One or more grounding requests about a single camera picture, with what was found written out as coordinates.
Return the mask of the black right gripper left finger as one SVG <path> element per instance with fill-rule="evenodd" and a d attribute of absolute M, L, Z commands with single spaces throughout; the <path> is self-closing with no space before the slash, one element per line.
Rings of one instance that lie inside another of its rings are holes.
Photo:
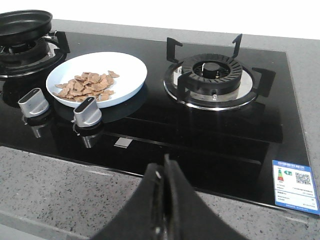
<path fill-rule="evenodd" d="M 148 164 L 137 189 L 93 240 L 162 240 L 164 235 L 164 169 Z"/>

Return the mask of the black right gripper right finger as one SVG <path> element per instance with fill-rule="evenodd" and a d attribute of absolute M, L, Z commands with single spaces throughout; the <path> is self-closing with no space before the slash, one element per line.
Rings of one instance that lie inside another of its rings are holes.
<path fill-rule="evenodd" d="M 179 164 L 164 157 L 164 212 L 169 240 L 245 240 L 198 196 Z"/>

